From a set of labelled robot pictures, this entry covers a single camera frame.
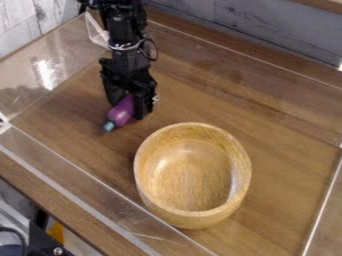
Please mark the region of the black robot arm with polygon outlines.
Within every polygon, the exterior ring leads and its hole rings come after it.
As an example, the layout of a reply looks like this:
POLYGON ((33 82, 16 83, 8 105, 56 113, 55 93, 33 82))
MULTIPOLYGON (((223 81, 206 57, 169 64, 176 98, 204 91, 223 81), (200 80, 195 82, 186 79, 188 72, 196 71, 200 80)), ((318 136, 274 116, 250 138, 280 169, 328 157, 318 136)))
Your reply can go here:
POLYGON ((108 32, 107 47, 109 58, 100 58, 100 76, 108 102, 132 95, 133 115, 141 120, 153 109, 157 82, 149 74, 151 63, 159 55, 152 55, 156 47, 147 32, 147 12, 141 0, 76 0, 79 13, 97 10, 103 28, 108 32))

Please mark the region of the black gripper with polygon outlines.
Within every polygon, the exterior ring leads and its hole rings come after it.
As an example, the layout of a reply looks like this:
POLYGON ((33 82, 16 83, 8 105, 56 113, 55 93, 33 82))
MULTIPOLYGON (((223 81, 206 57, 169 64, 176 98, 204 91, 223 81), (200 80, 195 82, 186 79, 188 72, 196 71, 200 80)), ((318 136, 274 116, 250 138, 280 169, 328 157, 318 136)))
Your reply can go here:
POLYGON ((101 79, 107 100, 115 106, 133 92, 133 118, 141 120, 153 110, 156 81, 149 74, 151 62, 157 60, 157 52, 137 48, 112 50, 109 58, 101 58, 101 79))

